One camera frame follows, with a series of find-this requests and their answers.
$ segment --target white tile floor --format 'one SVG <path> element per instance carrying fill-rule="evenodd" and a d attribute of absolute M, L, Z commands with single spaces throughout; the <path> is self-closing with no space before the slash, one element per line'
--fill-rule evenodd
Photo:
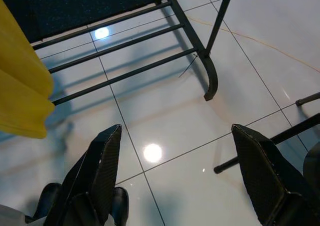
<path fill-rule="evenodd" d="M 203 44 L 221 0 L 179 0 Z M 318 0 L 231 0 L 222 28 L 274 46 L 319 69 Z M 109 27 L 110 36 L 85 34 L 38 50 L 48 68 L 137 38 L 177 22 L 167 7 Z M 189 47 L 182 30 L 133 45 L 54 75 L 57 99 Z M 319 112 L 320 101 L 294 102 L 320 90 L 320 73 L 251 39 L 221 31 L 211 57 L 219 78 L 212 101 L 206 78 L 191 57 L 105 87 L 58 106 L 43 140 L 1 134 L 0 204 L 32 214 L 42 188 L 61 182 L 98 132 L 123 125 L 117 183 L 130 197 L 128 226 L 257 226 L 239 167 L 215 175 L 213 167 L 236 155 L 232 123 L 268 137 Z M 319 128 L 278 145 L 302 171 Z M 147 159 L 158 145 L 161 157 Z"/>

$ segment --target black metal rod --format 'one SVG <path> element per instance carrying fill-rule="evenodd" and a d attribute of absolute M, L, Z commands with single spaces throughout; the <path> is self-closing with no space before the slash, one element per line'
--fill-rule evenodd
<path fill-rule="evenodd" d="M 239 159 L 238 157 L 235 157 L 221 165 L 218 165 L 216 166 L 213 171 L 216 173 L 216 174 L 220 174 L 221 172 L 223 172 L 224 170 L 228 169 L 228 168 L 231 168 L 232 166 L 234 165 L 237 165 L 239 163 Z"/>
<path fill-rule="evenodd" d="M 187 35 L 193 47 L 197 49 L 198 56 L 205 67 L 205 70 L 208 74 L 209 86 L 208 86 L 207 92 L 204 95 L 204 98 L 206 101 L 211 100 L 216 94 L 216 91 L 218 90 L 218 75 L 216 73 L 215 65 L 212 62 L 210 56 L 205 55 L 204 53 L 205 47 L 202 44 L 201 40 L 199 39 L 196 31 L 190 24 L 188 18 L 186 17 L 178 1 L 177 0 L 168 0 L 168 1 L 172 3 L 171 4 L 172 10 L 174 11 L 179 22 L 184 24 L 183 29 L 185 31 L 185 34 Z"/>
<path fill-rule="evenodd" d="M 142 41 L 151 39 L 151 38 L 153 38 L 153 37 L 156 37 L 156 36 L 159 36 L 159 35 L 168 33 L 168 32 L 170 32 L 170 31 L 179 29 L 179 28 L 181 28 L 181 27 L 183 27 L 183 26 L 184 26 L 183 24 L 178 24 L 178 25 L 174 25 L 174 26 L 168 27 L 168 28 L 166 28 L 166 29 L 163 29 L 163 30 L 160 30 L 160 31 L 157 31 L 157 32 L 148 34 L 148 35 L 144 35 L 144 36 L 139 37 L 139 38 L 137 38 L 137 39 L 133 39 L 133 40 L 131 40 L 131 41 L 122 43 L 122 44 L 120 44 L 120 45 L 116 45 L 116 46 L 110 47 L 110 48 L 108 48 L 108 49 L 105 49 L 105 50 L 96 52 L 96 53 L 94 53 L 94 54 L 87 55 L 87 56 L 82 57 L 82 58 L 80 58 L 80 59 L 77 59 L 77 60 L 68 62 L 68 63 L 66 63 L 66 64 L 57 66 L 57 67 L 55 67 L 55 68 L 50 69 L 49 72 L 50 72 L 51 74 L 52 74 L 52 73 L 56 73 L 56 72 L 58 72 L 58 71 L 60 71 L 60 70 L 64 70 L 64 69 L 69 68 L 69 67 L 71 67 L 71 66 L 74 66 L 74 65 L 83 63 L 83 62 L 85 62 L 85 61 L 94 59 L 94 58 L 96 58 L 96 57 L 99 57 L 99 56 L 102 56 L 102 55 L 105 55 L 105 54 L 108 54 L 108 53 L 110 53 L 110 52 L 113 52 L 113 51 L 116 51 L 116 50 L 120 50 L 120 49 L 122 49 L 122 48 L 131 46 L 131 45 L 133 45 L 133 44 L 137 44 L 137 43 L 139 43 L 139 42 L 142 42 Z"/>
<path fill-rule="evenodd" d="M 133 18 L 133 17 L 136 17 L 136 16 L 139 16 L 139 15 L 143 15 L 143 14 L 146 14 L 146 13 L 149 13 L 149 12 L 152 12 L 154 10 L 158 10 L 158 9 L 161 9 L 161 8 L 164 8 L 166 6 L 169 6 L 171 3 L 170 2 L 164 2 L 164 3 L 161 3 L 161 4 L 158 4 L 156 6 L 152 6 L 152 7 L 149 7 L 147 9 L 143 9 L 141 11 L 137 11 L 137 12 L 134 12 L 134 13 L 131 13 L 131 14 L 128 14 L 128 15 L 124 15 L 122 17 L 119 17 L 119 18 L 116 18 L 116 19 L 113 19 L 113 20 L 109 20 L 107 22 L 104 22 L 104 23 L 101 23 L 101 24 L 98 24 L 98 25 L 94 25 L 94 26 L 91 26 L 91 27 L 88 27 L 86 29 L 83 29 L 83 30 L 79 30 L 77 32 L 73 32 L 73 33 L 70 33 L 68 35 L 64 35 L 64 36 L 61 36 L 61 37 L 58 37 L 56 39 L 53 39 L 53 40 L 49 40 L 49 41 L 46 41 L 46 42 L 43 42 L 43 43 L 40 43 L 38 45 L 35 45 L 33 47 L 34 50 L 38 50 L 38 49 L 41 49 L 43 47 L 46 47 L 46 46 L 49 46 L 49 45 L 53 45 L 53 44 L 56 44 L 58 42 L 61 42 L 61 41 L 64 41 L 64 40 L 68 40 L 70 38 L 73 38 L 73 37 L 76 37 L 78 35 L 82 35 L 82 34 L 85 34 L 85 33 L 88 33 L 88 32 L 91 32 L 93 30 L 97 30 L 101 27 L 106 27 L 108 25 L 113 25 L 113 24 L 116 24 L 118 22 L 121 22 L 121 21 L 124 21 L 124 20 L 128 20 L 130 18 Z"/>
<path fill-rule="evenodd" d="M 308 97 L 306 97 L 306 98 L 297 100 L 297 101 L 295 102 L 295 104 L 296 104 L 297 106 L 302 106 L 303 104 L 306 104 L 306 103 L 308 103 L 308 102 L 310 102 L 310 101 L 314 101 L 314 100 L 318 100 L 318 99 L 320 99 L 320 92 L 318 92 L 318 93 L 316 93 L 316 94 L 313 94 L 313 95 L 310 95 L 310 96 L 308 96 Z"/>
<path fill-rule="evenodd" d="M 215 19 L 215 23 L 213 25 L 213 29 L 212 29 L 209 41 L 205 49 L 205 52 L 206 52 L 205 55 L 209 55 L 211 52 L 212 46 L 214 45 L 214 42 L 216 40 L 217 34 L 219 32 L 221 23 L 224 19 L 225 12 L 227 11 L 229 3 L 230 3 L 230 0 L 222 0 L 222 3 L 218 11 L 218 16 Z"/>
<path fill-rule="evenodd" d="M 165 58 L 165 59 L 159 60 L 159 61 L 154 62 L 154 63 L 152 63 L 152 64 L 146 65 L 146 66 L 144 66 L 144 67 L 141 67 L 141 68 L 139 68 L 139 69 L 133 70 L 133 71 L 128 72 L 128 73 L 126 73 L 126 74 L 117 76 L 117 77 L 115 77 L 115 78 L 113 78 L 113 79 L 111 79 L 111 80 L 107 80 L 107 81 L 102 82 L 102 83 L 100 83 L 100 84 L 94 85 L 94 86 L 89 87 L 89 88 L 87 88 L 87 89 L 85 89 L 85 90 L 81 90 L 81 91 L 79 91 L 79 92 L 77 92 L 77 93 L 68 95 L 68 96 L 66 96 L 66 97 L 64 97 L 64 98 L 61 98 L 61 99 L 59 99 L 59 100 L 54 101 L 53 104 L 54 104 L 54 105 L 60 105 L 60 104 L 62 104 L 62 103 L 65 103 L 65 102 L 67 102 L 67 101 L 70 101 L 70 100 L 72 100 L 72 99 L 75 99 L 75 98 L 77 98 L 77 97 L 80 97 L 80 96 L 82 96 L 82 95 L 88 94 L 88 93 L 90 93 L 90 92 L 92 92 L 92 91 L 98 90 L 98 89 L 100 89 L 100 88 L 103 88 L 103 87 L 105 87 L 105 86 L 111 85 L 111 84 L 116 83 L 116 82 L 118 82 L 118 81 L 121 81 L 121 80 L 123 80 L 123 79 L 129 78 L 129 77 L 131 77 L 131 76 L 134 76 L 134 75 L 137 75 L 137 74 L 142 73 L 142 72 L 144 72 L 144 71 L 147 71 L 147 70 L 150 70 L 150 69 L 152 69 L 152 68 L 155 68 L 155 67 L 157 67 L 157 66 L 159 66 L 159 65 L 168 63 L 168 62 L 170 62 L 170 61 L 173 61 L 173 60 L 178 59 L 178 58 L 180 58 L 180 57 L 183 57 L 183 56 L 185 56 L 185 55 L 191 54 L 191 53 L 195 52 L 196 50 L 197 50 L 197 49 L 192 48 L 192 49 L 189 49 L 189 50 L 180 52 L 180 53 L 178 53 L 178 54 L 175 54 L 175 55 L 173 55 L 173 56 L 170 56 L 170 57 L 167 57 L 167 58 Z"/>
<path fill-rule="evenodd" d="M 316 126 L 320 124 L 320 113 L 317 113 L 313 115 L 312 117 L 306 119 L 305 121 L 302 121 L 301 123 L 292 126 L 290 129 L 287 129 L 280 134 L 270 138 L 270 140 L 275 144 L 279 144 L 287 139 L 290 139 L 291 137 L 310 129 L 313 126 Z M 216 174 L 220 174 L 222 171 L 227 170 L 228 168 L 236 165 L 239 163 L 238 157 L 235 157 L 219 166 L 216 166 L 213 170 Z"/>

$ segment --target black wire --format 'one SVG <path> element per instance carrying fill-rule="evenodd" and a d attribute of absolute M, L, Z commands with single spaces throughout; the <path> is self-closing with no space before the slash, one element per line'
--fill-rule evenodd
<path fill-rule="evenodd" d="M 178 78 L 180 78 L 183 74 L 185 74 L 185 72 L 189 69 L 189 67 L 192 65 L 192 63 L 194 63 L 194 61 L 196 60 L 197 57 L 198 57 L 198 54 L 193 58 L 191 63 L 188 65 L 188 67 L 182 72 L 182 74 Z"/>

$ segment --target yellow object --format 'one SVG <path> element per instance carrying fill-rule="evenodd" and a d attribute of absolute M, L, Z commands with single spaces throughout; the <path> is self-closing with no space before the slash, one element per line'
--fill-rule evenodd
<path fill-rule="evenodd" d="M 0 131 L 32 138 L 46 136 L 45 120 L 53 79 L 15 18 L 0 0 Z"/>
<path fill-rule="evenodd" d="M 187 16 L 187 18 L 189 18 L 190 20 L 193 20 L 193 21 L 195 21 L 195 22 L 197 22 L 197 23 L 203 24 L 203 25 L 210 25 L 210 26 L 212 26 L 212 24 L 211 24 L 210 22 L 206 22 L 206 21 L 194 19 L 194 18 L 192 18 L 192 17 L 190 17 L 190 16 Z M 234 34 L 234 35 L 239 35 L 239 36 L 242 36 L 242 37 L 244 37 L 244 38 L 247 38 L 247 39 L 253 40 L 253 41 L 255 41 L 255 42 L 258 42 L 258 43 L 260 43 L 260 44 L 262 44 L 262 45 L 265 45 L 265 46 L 267 46 L 267 47 L 270 47 L 270 48 L 272 48 L 272 49 L 280 52 L 281 54 L 283 54 L 283 55 L 285 55 L 285 56 L 287 56 L 287 57 L 289 57 L 289 58 L 291 58 L 291 59 L 293 59 L 293 60 L 296 60 L 296 61 L 300 62 L 301 64 L 303 64 L 303 65 L 305 65 L 305 66 L 307 66 L 307 67 L 310 67 L 311 69 L 313 69 L 313 70 L 315 70 L 315 71 L 317 71 L 317 72 L 320 73 L 320 69 L 318 69 L 318 68 L 316 68 L 316 67 L 314 67 L 314 66 L 312 66 L 312 65 L 309 65 L 308 63 L 306 63 L 306 62 L 304 62 L 304 61 L 302 61 L 302 60 L 299 60 L 299 59 L 295 58 L 294 56 L 292 56 L 292 55 L 290 55 L 290 54 L 288 54 L 288 53 L 285 53 L 284 51 L 279 50 L 278 48 L 276 48 L 276 47 L 274 47 L 274 46 L 272 46 L 272 45 L 269 45 L 269 44 L 267 44 L 267 43 L 264 43 L 263 41 L 254 39 L 253 37 L 250 37 L 250 36 L 247 36 L 247 35 L 243 35 L 243 34 L 240 34 L 240 33 L 234 32 L 234 31 L 230 31 L 230 30 L 228 30 L 228 29 L 220 28 L 219 30 L 226 31 L 226 32 L 229 32 L 229 33 Z"/>

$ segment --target metal rack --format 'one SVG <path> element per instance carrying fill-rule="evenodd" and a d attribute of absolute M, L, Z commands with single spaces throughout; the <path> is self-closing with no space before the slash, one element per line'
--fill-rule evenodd
<path fill-rule="evenodd" d="M 172 8 L 174 14 L 176 15 L 176 17 L 177 17 L 177 19 L 179 21 L 179 24 L 171 26 L 171 27 L 168 27 L 168 28 L 165 28 L 165 29 L 162 29 L 160 31 L 157 31 L 157 32 L 145 35 L 145 36 L 142 36 L 142 37 L 139 37 L 139 38 L 136 38 L 134 40 L 122 43 L 120 45 L 116 45 L 116 46 L 110 47 L 108 49 L 96 52 L 94 54 L 85 56 L 83 58 L 76 59 L 76 60 L 68 62 L 66 64 L 57 66 L 55 68 L 50 69 L 49 72 L 51 74 L 56 73 L 58 71 L 67 69 L 69 67 L 72 67 L 74 65 L 80 64 L 82 62 L 94 59 L 96 57 L 99 57 L 99 56 L 105 55 L 107 53 L 110 53 L 110 52 L 125 48 L 127 46 L 131 46 L 131 45 L 139 43 L 139 42 L 151 39 L 153 37 L 168 33 L 170 31 L 177 30 L 179 28 L 182 28 L 185 31 L 185 33 L 186 33 L 188 39 L 190 40 L 193 48 L 185 50 L 185 51 L 180 52 L 178 54 L 172 55 L 172 56 L 167 57 L 165 59 L 159 60 L 159 61 L 154 62 L 152 64 L 143 66 L 143 67 L 141 67 L 139 69 L 130 71 L 130 72 L 126 73 L 126 74 L 120 75 L 118 77 L 115 77 L 113 79 L 107 80 L 107 81 L 102 82 L 100 84 L 94 85 L 94 86 L 89 87 L 87 89 L 81 90 L 81 91 L 76 92 L 74 94 L 68 95 L 68 96 L 63 97 L 61 99 L 58 99 L 58 100 L 53 102 L 54 105 L 59 105 L 59 104 L 65 103 L 67 101 L 70 101 L 72 99 L 75 99 L 77 97 L 85 95 L 87 93 L 90 93 L 92 91 L 98 90 L 98 89 L 100 89 L 102 87 L 111 85 L 111 84 L 116 83 L 118 81 L 121 81 L 123 79 L 129 78 L 129 77 L 134 76 L 136 74 L 142 73 L 144 71 L 150 70 L 150 69 L 155 68 L 157 66 L 160 66 L 162 64 L 165 64 L 165 63 L 168 63 L 168 62 L 173 61 L 175 59 L 178 59 L 180 57 L 189 55 L 189 54 L 191 54 L 193 52 L 197 52 L 201 62 L 203 63 L 203 65 L 204 65 L 204 67 L 206 69 L 206 72 L 207 72 L 207 75 L 208 75 L 208 79 L 209 79 L 208 90 L 205 93 L 204 98 L 205 98 L 206 101 L 213 99 L 214 95 L 216 94 L 216 91 L 218 90 L 218 76 L 217 76 L 217 73 L 216 73 L 216 69 L 215 69 L 214 63 L 212 62 L 212 60 L 210 58 L 210 51 L 211 51 L 211 49 L 213 47 L 214 41 L 216 39 L 217 33 L 218 33 L 219 28 L 221 26 L 221 23 L 223 21 L 223 18 L 224 18 L 224 15 L 225 15 L 225 12 L 227 10 L 227 7 L 228 7 L 228 4 L 229 4 L 230 0 L 222 0 L 222 4 L 221 4 L 221 7 L 219 9 L 219 12 L 218 12 L 217 18 L 215 20 L 215 23 L 213 25 L 213 29 L 212 29 L 212 32 L 211 32 L 211 35 L 210 35 L 210 38 L 209 38 L 209 41 L 208 41 L 208 44 L 207 44 L 206 48 L 204 47 L 204 45 L 200 41 L 197 33 L 195 32 L 195 30 L 191 26 L 188 18 L 184 14 L 184 12 L 183 12 L 182 8 L 180 7 L 180 5 L 179 5 L 177 0 L 167 0 L 167 2 L 163 2 L 163 3 L 161 3 L 161 0 L 155 0 L 155 2 L 156 2 L 156 6 L 153 6 L 153 7 L 147 8 L 147 9 L 143 9 L 141 11 L 134 12 L 134 13 L 131 13 L 131 14 L 128 14 L 128 15 L 125 15 L 125 16 L 110 20 L 108 22 L 104 22 L 104 23 L 92 26 L 92 27 L 88 27 L 86 29 L 79 30 L 77 32 L 74 32 L 74 33 L 71 33 L 71 34 L 68 34 L 68 35 L 65 35 L 65 36 L 62 36 L 62 37 L 47 41 L 47 42 L 40 43 L 38 45 L 35 45 L 33 47 L 33 49 L 34 50 L 41 49 L 43 47 L 46 47 L 46 46 L 49 46 L 49 45 L 52 45 L 52 44 L 55 44 L 55 43 L 70 39 L 72 37 L 76 37 L 76 36 L 79 36 L 81 34 L 89 33 L 91 31 L 99 29 L 101 27 L 106 27 L 108 25 L 112 25 L 112 24 L 115 24 L 115 23 L 118 23 L 118 22 L 121 22 L 121 21 L 125 21 L 125 20 L 128 20 L 130 18 L 133 18 L 133 17 L 139 16 L 139 15 L 146 14 L 148 12 L 152 12 L 152 11 L 164 8 L 166 6 L 170 6 Z"/>

